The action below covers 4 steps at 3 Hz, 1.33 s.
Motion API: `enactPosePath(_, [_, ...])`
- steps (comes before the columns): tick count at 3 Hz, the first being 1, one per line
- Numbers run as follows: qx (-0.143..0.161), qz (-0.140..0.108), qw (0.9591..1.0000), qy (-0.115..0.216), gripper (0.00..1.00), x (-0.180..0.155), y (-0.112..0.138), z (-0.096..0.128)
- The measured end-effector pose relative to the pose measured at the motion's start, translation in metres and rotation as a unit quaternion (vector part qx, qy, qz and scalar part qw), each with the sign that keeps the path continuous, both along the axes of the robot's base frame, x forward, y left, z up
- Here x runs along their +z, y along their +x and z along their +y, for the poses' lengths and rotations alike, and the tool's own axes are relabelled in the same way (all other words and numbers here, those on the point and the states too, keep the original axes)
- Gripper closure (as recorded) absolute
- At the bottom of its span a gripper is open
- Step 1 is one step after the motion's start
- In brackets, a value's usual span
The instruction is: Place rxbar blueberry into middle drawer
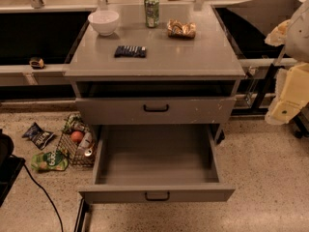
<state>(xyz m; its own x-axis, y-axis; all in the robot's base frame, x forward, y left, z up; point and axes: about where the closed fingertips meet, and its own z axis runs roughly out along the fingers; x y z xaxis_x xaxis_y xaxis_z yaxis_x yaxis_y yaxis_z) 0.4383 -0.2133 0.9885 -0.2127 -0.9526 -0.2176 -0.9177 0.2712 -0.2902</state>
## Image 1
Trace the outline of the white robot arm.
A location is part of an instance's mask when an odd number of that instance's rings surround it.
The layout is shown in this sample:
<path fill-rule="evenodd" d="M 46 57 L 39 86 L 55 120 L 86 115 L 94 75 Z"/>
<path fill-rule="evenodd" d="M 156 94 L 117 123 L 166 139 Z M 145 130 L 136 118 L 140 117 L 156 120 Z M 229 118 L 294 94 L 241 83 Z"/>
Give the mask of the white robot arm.
<path fill-rule="evenodd" d="M 309 0 L 292 17 L 276 26 L 265 39 L 273 46 L 283 45 L 274 66 L 287 54 L 296 60 L 288 70 L 279 69 L 272 100 L 265 120 L 271 125 L 288 124 L 309 102 Z"/>

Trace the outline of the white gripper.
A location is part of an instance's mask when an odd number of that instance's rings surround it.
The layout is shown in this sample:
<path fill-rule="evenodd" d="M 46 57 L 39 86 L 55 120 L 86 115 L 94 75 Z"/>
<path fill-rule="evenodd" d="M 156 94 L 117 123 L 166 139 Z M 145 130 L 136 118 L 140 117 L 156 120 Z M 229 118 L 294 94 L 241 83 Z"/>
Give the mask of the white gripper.
<path fill-rule="evenodd" d="M 265 38 L 265 43 L 285 43 L 290 20 L 278 24 Z M 309 64 L 301 63 L 288 71 L 280 69 L 276 76 L 275 98 L 268 107 L 265 120 L 271 125 L 288 124 L 309 102 Z"/>

